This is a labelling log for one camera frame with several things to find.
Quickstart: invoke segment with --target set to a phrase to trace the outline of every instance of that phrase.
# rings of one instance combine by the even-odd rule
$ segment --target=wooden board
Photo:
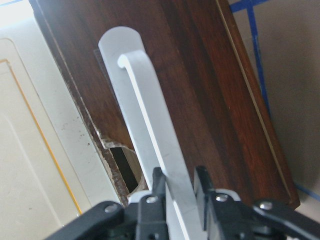
[[[205,165],[217,188],[237,191],[246,204],[268,197],[299,205],[227,1],[30,2],[122,200],[128,190],[97,135],[133,148],[94,56],[102,34],[115,26],[141,34],[191,177]]]

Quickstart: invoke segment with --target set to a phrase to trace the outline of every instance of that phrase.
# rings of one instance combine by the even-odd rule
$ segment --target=blue painter's tape
[[[0,8],[1,7],[4,7],[4,6],[7,6],[7,5],[11,5],[11,4],[15,4],[15,3],[18,3],[18,2],[21,2],[22,0],[13,0],[13,1],[9,1],[9,2],[6,2],[4,4],[0,4]]]
[[[246,8],[247,8],[247,6],[244,4],[244,2],[242,0],[230,5],[231,12],[233,12],[233,13],[244,10]]]
[[[269,0],[250,0],[252,6],[263,4],[267,1],[269,1]],[[240,0],[235,3],[230,4],[231,12],[236,13],[236,12],[239,12],[241,10],[246,9],[248,5],[245,2],[246,2],[245,0]]]
[[[260,55],[260,48],[259,48],[259,41],[258,41],[258,28],[257,28],[256,17],[254,12],[254,6],[251,0],[242,0],[242,2],[246,5],[246,11],[248,14],[248,20],[249,20],[249,25],[250,25],[251,35],[252,35],[253,51],[255,56],[255,65],[258,71],[261,95],[266,105],[266,108],[268,110],[268,113],[270,115],[270,106],[269,106],[268,94],[267,94],[266,83],[265,83],[264,68],[262,66],[262,60]]]
[[[269,0],[251,0],[253,6],[263,4],[267,1],[269,1]]]
[[[316,194],[315,192],[309,190],[308,188],[306,188],[306,187],[304,187],[304,186],[302,186],[302,185],[300,185],[300,184],[295,183],[294,185],[295,185],[295,187],[296,187],[298,190],[300,190],[301,192],[309,195],[310,197],[312,197],[312,198],[314,198],[315,200],[317,200],[317,201],[320,202],[320,195]]]

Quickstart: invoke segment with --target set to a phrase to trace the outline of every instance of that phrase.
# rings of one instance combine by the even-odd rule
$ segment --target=screw
[[[272,209],[273,206],[272,206],[272,202],[263,201],[260,203],[259,207],[264,210],[270,210]]]
[[[153,203],[155,203],[157,200],[158,200],[158,197],[157,197],[157,196],[150,196],[150,197],[148,197],[148,198],[146,199],[146,202],[147,202],[148,204],[153,204]]]
[[[113,204],[113,205],[109,205],[109,206],[106,206],[104,211],[109,214],[109,213],[112,213],[114,212],[116,209],[118,208],[118,206],[116,204]]]
[[[216,197],[215,197],[215,200],[219,201],[219,202],[225,202],[228,200],[228,195],[227,194],[218,194]]]

